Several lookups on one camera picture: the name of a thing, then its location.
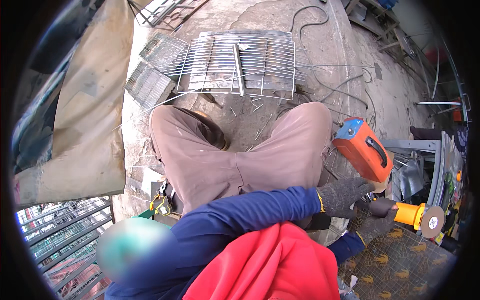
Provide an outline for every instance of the angle grinder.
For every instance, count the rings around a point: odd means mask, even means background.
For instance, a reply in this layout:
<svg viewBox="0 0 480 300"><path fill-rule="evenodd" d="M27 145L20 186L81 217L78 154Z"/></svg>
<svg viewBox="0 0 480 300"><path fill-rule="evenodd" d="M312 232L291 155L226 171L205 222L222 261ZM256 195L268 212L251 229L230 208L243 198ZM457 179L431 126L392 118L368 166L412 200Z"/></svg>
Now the angle grinder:
<svg viewBox="0 0 480 300"><path fill-rule="evenodd" d="M372 215L382 218L386 217L389 209L397 205L398 212L395 221L412 225L415 230L421 230L422 235L427 239L436 237L445 223L445 213L439 206L428 206L425 203L411 205L395 202L383 197L375 198L366 205Z"/></svg>

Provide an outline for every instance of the blue long sleeve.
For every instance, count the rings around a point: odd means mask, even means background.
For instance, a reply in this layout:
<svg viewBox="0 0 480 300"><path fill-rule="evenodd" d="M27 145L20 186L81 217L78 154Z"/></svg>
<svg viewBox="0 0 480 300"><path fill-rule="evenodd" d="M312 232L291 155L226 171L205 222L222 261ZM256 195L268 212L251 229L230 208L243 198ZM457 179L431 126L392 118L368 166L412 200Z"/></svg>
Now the blue long sleeve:
<svg viewBox="0 0 480 300"><path fill-rule="evenodd" d="M199 273L239 236L284 221L297 221L320 212L315 188L291 187L271 192L215 200L186 214L171 229L178 240L175 251L164 250L159 257L175 255L180 263L165 278L162 259L152 258L145 278L155 278L155 287L128 288L112 283L107 299L181 299ZM139 286L145 278L129 278Z"/></svg>
<svg viewBox="0 0 480 300"><path fill-rule="evenodd" d="M365 245L356 233L347 232L327 248L335 254L336 263L340 266L348 258L362 252Z"/></svg>

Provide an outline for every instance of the mat with crocodile print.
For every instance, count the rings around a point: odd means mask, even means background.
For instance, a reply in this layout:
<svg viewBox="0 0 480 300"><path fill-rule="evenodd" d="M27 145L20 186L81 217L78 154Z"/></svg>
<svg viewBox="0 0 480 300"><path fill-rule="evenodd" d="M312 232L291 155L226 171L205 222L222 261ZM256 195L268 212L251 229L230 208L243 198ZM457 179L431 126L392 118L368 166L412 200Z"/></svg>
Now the mat with crocodile print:
<svg viewBox="0 0 480 300"><path fill-rule="evenodd" d="M359 228L367 216L361 211L349 231ZM454 260L447 250L395 225L343 263L338 275L348 283L352 275L358 277L354 290L362 300L423 299L433 293Z"/></svg>

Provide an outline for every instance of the orange welding machine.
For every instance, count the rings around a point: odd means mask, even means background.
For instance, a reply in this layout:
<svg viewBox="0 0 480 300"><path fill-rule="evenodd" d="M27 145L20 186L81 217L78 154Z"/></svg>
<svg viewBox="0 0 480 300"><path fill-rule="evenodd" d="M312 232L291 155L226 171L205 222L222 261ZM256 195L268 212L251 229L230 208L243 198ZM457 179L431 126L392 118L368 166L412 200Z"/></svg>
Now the orange welding machine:
<svg viewBox="0 0 480 300"><path fill-rule="evenodd" d="M363 119L345 119L332 143L363 178L385 182L390 175L393 162Z"/></svg>

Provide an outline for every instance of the welding machine handle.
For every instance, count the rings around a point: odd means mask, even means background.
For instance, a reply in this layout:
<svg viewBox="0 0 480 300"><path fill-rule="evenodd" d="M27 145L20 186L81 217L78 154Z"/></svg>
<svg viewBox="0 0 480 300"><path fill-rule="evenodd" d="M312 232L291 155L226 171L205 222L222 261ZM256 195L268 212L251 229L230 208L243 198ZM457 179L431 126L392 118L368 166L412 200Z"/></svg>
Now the welding machine handle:
<svg viewBox="0 0 480 300"><path fill-rule="evenodd" d="M368 146L372 147L373 149L375 149L375 151L377 151L378 155L380 155L380 157L383 160L382 167L386 168L387 164L388 164L388 158L387 158L387 154L382 149L380 144L377 143L376 140L374 140L373 138L371 138L369 136L367 137L367 140L365 142L367 143Z"/></svg>

